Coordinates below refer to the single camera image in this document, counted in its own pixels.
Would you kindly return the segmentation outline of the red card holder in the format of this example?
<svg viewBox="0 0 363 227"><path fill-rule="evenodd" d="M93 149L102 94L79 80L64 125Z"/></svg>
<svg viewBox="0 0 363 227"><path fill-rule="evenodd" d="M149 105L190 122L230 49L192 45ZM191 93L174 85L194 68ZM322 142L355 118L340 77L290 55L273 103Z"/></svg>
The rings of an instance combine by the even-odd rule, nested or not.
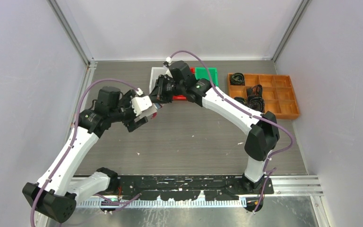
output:
<svg viewBox="0 0 363 227"><path fill-rule="evenodd" d="M150 108L148 108L142 113L142 116L147 117L148 119L153 119L156 117L158 110L161 109L162 107L163 107L162 104L154 103L151 105Z"/></svg>

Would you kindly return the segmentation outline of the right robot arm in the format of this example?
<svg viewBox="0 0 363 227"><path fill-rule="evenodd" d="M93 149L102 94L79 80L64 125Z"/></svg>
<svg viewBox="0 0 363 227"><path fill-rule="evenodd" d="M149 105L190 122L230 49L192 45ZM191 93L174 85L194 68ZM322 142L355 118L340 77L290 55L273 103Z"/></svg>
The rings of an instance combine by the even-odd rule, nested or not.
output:
<svg viewBox="0 0 363 227"><path fill-rule="evenodd" d="M174 96L211 110L238 127L245 135L244 150L248 155L242 174L244 190L256 194L265 181L266 164L280 138L276 116L251 109L225 94L208 78L198 79L184 61L165 62L153 67L149 80L150 98L157 106L171 103Z"/></svg>

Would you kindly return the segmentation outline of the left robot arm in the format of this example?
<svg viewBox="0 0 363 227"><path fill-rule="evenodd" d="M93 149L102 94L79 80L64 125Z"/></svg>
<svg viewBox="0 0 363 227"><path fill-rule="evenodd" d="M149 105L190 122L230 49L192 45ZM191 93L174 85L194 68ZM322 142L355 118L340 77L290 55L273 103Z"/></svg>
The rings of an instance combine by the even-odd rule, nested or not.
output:
<svg viewBox="0 0 363 227"><path fill-rule="evenodd" d="M149 96L138 90L122 93L116 87L99 90L95 104L76 119L68 141L49 169L36 183L26 183L22 193L33 210L66 222L76 205L100 192L114 195L120 189L118 174L105 167L70 185L71 179L89 150L112 123L121 122L129 132L148 122L158 110Z"/></svg>

